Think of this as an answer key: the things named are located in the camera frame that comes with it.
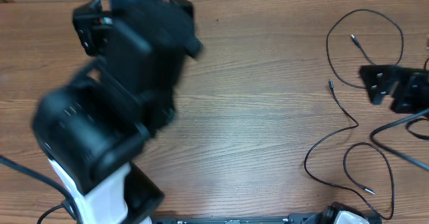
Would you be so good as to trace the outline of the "black usb cable long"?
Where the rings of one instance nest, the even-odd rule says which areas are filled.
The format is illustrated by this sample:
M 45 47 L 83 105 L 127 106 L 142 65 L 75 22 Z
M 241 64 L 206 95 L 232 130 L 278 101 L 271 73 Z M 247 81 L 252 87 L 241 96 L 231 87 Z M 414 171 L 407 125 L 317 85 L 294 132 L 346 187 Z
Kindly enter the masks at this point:
M 326 50 L 326 59 L 328 62 L 328 65 L 330 66 L 332 73 L 336 76 L 336 78 L 338 80 L 340 80 L 342 83 L 344 83 L 345 85 L 355 88 L 355 89 L 365 89 L 364 86 L 359 86 L 359 85 L 354 85 L 350 82 L 347 82 L 345 79 L 343 79 L 340 74 L 336 71 L 334 64 L 332 63 L 331 57 L 330 57 L 330 50 L 329 50 L 329 39 L 330 39 L 330 35 L 331 33 L 335 30 L 335 28 L 344 20 L 346 19 L 348 16 L 354 14 L 354 13 L 358 13 L 358 12 L 368 12 L 368 13 L 372 13 L 375 15 L 378 15 L 379 17 L 384 18 L 385 20 L 387 20 L 388 22 L 390 22 L 399 32 L 400 34 L 400 54 L 398 56 L 398 59 L 396 61 L 396 63 L 394 64 L 395 66 L 398 66 L 403 58 L 404 55 L 404 48 L 405 48 L 405 39 L 404 39 L 404 31 L 403 29 L 390 17 L 386 16 L 385 14 L 379 12 L 379 11 L 375 11 L 372 9 L 354 9 L 348 13 L 346 13 L 345 15 L 343 15 L 338 21 L 336 21 L 334 23 L 334 25 L 329 29 L 326 38 L 325 38 L 325 50 Z

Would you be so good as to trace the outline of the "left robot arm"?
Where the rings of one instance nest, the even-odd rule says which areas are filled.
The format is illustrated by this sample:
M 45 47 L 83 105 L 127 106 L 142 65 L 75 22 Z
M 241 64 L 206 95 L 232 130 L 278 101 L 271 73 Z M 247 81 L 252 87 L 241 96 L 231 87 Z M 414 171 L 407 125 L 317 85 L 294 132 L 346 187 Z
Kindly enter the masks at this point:
M 109 3 L 73 11 L 91 61 L 41 99 L 32 129 L 77 223 L 144 223 L 164 193 L 134 158 L 173 120 L 175 86 L 202 43 L 191 1 Z

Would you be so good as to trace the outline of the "black usb cable short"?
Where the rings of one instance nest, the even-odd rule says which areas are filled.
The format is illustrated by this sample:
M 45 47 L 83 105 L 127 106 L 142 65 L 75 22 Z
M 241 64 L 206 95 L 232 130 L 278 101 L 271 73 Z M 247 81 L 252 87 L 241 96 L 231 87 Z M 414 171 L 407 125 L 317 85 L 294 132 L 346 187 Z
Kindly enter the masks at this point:
M 329 187 L 333 187 L 333 188 L 339 188 L 339 189 L 341 189 L 341 190 L 347 190 L 347 191 L 350 191 L 350 192 L 352 192 L 352 193 L 354 193 L 354 194 L 356 194 L 372 211 L 373 211 L 373 213 L 375 214 L 375 215 L 377 215 L 380 219 L 383 219 L 383 220 L 386 220 L 386 221 L 389 221 L 389 220 L 392 220 L 393 219 L 393 216 L 394 216 L 394 213 L 395 213 L 395 182 L 394 182 L 394 177 L 393 177 L 393 171 L 392 171 L 392 168 L 391 168 L 391 164 L 389 163 L 389 160 L 387 159 L 387 156 L 378 148 L 378 147 L 375 147 L 373 144 L 370 144 L 370 143 L 368 143 L 368 142 L 358 142 L 358 143 L 356 143 L 356 144 L 353 144 L 353 145 L 351 145 L 347 150 L 346 150 L 346 152 L 345 152 L 345 154 L 344 154 L 344 156 L 343 156 L 343 170 L 344 170 L 344 173 L 345 173 L 345 175 L 346 175 L 346 177 L 355 185 L 355 186 L 357 186 L 357 187 L 359 187 L 360 189 L 362 189 L 362 190 L 364 190 L 365 192 L 368 192 L 368 193 L 370 193 L 370 194 L 372 194 L 372 195 L 374 195 L 375 194 L 375 192 L 371 189 L 371 188 L 369 188 L 369 187 L 367 187 L 367 186 L 365 186 L 365 185 L 363 185 L 363 184 L 361 184 L 361 183 L 359 183 L 359 182 L 357 182 L 350 174 L 349 174 L 349 171 L 348 171 L 348 169 L 347 169 L 347 157 L 348 157 L 348 155 L 349 155 L 349 153 L 351 152 L 351 150 L 353 150 L 354 148 L 356 148 L 356 147 L 358 147 L 358 146 L 367 146 L 367 147 L 370 147 L 370 148 L 372 148 L 373 150 L 375 150 L 376 152 L 378 152 L 380 155 L 381 155 L 381 157 L 383 158 L 383 160 L 385 161 L 385 163 L 386 163 L 386 166 L 387 166 L 387 170 L 388 170 L 388 173 L 389 173 L 389 179 L 390 179 L 390 184 L 391 184 L 391 211 L 390 211 L 390 214 L 389 214 L 389 216 L 388 217 L 386 217 L 386 216 L 383 216 L 379 211 L 377 211 L 376 210 L 376 208 L 375 207 L 373 207 L 370 203 L 369 203 L 369 201 L 361 194 L 361 193 L 359 193 L 357 190 L 355 190 L 355 189 L 353 189 L 353 188 L 351 188 L 351 187 L 347 187 L 347 186 L 343 186 L 343 185 L 340 185 L 340 184 L 335 184 L 335 183 L 332 183 L 332 182 L 327 182 L 327 181 L 325 181 L 325 180 L 322 180 L 322 179 L 320 179 L 320 178 L 318 178 L 318 177 L 316 177 L 315 175 L 313 175 L 309 170 L 308 170 L 308 167 L 307 167 L 307 163 L 308 163 L 308 159 L 309 159 L 309 157 L 310 157 L 310 155 L 311 155 L 311 153 L 322 143 L 322 142 L 324 142 L 324 141 L 326 141 L 328 138 L 330 138 L 330 137 L 333 137 L 333 136 L 335 136 L 335 135 L 337 135 L 337 134 L 339 134 L 339 133 L 342 133 L 342 132 L 344 132 L 344 131 L 348 131 L 348 130 L 352 130 L 352 129 L 355 129 L 355 128 L 358 128 L 358 126 L 359 126 L 359 122 L 353 117 L 353 116 L 351 116 L 348 112 L 347 112 L 347 110 L 341 105 L 341 103 L 340 103 L 340 101 L 338 100 L 338 98 L 337 98 L 337 96 L 336 96 L 336 93 L 335 93 L 335 90 L 334 90 L 334 83 L 333 83 L 333 80 L 332 79 L 329 79 L 328 80 L 328 89 L 329 89 L 329 91 L 330 91 L 330 93 L 331 93 L 331 95 L 332 95 L 332 98 L 334 99 L 334 101 L 335 101 L 335 103 L 337 104 L 337 106 L 339 107 L 339 109 L 343 112 L 343 114 L 347 117 L 347 118 L 349 118 L 353 123 L 354 123 L 354 125 L 352 125 L 352 126 L 348 126 L 348 127 L 344 127 L 344 128 L 340 128 L 340 129 L 338 129 L 338 130 L 336 130 L 336 131 L 333 131 L 333 132 L 331 132 L 331 133 L 328 133 L 327 135 L 325 135 L 324 137 L 322 137 L 320 140 L 318 140 L 308 151 L 307 151 L 307 153 L 306 153 L 306 155 L 305 155 L 305 157 L 304 157 L 304 160 L 303 160 L 303 165 L 304 165 L 304 171 L 307 173 L 307 175 L 309 175 L 309 177 L 311 177 L 311 179 L 313 179 L 313 180 L 315 180 L 315 181 L 317 181 L 317 182 L 319 182 L 319 183 L 321 183 L 321 184 L 323 184 L 323 185 L 326 185 L 326 186 L 329 186 Z

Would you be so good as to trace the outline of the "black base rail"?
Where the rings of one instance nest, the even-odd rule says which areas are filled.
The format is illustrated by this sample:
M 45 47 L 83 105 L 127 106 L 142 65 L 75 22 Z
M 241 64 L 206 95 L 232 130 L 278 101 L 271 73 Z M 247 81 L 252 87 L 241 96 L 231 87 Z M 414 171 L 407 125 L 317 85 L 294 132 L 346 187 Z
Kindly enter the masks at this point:
M 303 224 L 318 223 L 320 213 L 296 213 L 280 217 L 152 218 L 152 224 Z

